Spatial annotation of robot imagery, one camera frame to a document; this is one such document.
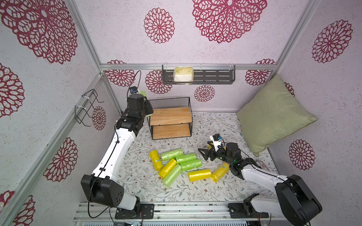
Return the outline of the black wire wooden shelf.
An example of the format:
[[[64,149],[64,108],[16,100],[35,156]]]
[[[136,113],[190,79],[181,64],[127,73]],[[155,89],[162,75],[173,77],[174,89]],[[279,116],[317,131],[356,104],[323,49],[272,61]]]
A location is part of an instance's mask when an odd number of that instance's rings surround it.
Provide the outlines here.
[[[152,99],[154,113],[148,118],[153,140],[190,137],[193,116],[189,97]]]

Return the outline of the green trash bag roll top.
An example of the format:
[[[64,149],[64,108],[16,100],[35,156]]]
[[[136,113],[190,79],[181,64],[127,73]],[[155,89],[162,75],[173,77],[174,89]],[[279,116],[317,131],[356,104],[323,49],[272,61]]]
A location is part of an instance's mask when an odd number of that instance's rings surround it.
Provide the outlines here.
[[[181,148],[174,149],[161,154],[162,161],[168,161],[176,158],[177,156],[183,155],[183,150]]]

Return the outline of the pale green trash bag roll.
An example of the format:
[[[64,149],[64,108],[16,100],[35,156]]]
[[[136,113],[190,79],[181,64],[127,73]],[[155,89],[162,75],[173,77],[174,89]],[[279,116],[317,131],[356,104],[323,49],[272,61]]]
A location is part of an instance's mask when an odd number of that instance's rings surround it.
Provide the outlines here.
[[[177,164],[169,173],[168,175],[163,179],[163,184],[166,187],[170,187],[172,183],[176,181],[178,176],[181,174],[182,168],[179,164]]]

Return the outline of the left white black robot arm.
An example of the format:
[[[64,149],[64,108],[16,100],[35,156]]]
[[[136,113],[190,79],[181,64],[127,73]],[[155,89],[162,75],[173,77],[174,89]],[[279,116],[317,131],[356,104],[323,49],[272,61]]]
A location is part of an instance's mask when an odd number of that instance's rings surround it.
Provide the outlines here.
[[[128,96],[127,108],[114,126],[114,137],[104,157],[92,174],[81,179],[88,202],[127,211],[140,210],[139,198],[124,191],[117,175],[126,152],[151,114],[153,108],[146,96],[140,93]]]

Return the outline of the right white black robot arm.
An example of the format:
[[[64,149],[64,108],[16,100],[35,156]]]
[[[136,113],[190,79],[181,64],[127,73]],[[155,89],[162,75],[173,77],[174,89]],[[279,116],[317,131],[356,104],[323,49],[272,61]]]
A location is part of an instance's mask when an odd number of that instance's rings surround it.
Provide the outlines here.
[[[300,176],[273,174],[258,167],[254,159],[242,157],[243,151],[236,143],[227,143],[224,147],[216,146],[211,141],[207,144],[209,149],[198,149],[206,161],[219,159],[226,163],[234,176],[256,183],[276,195],[271,197],[255,193],[241,204],[229,204],[232,218],[237,214],[247,218],[277,215],[294,226],[304,226],[322,212],[322,205]]]

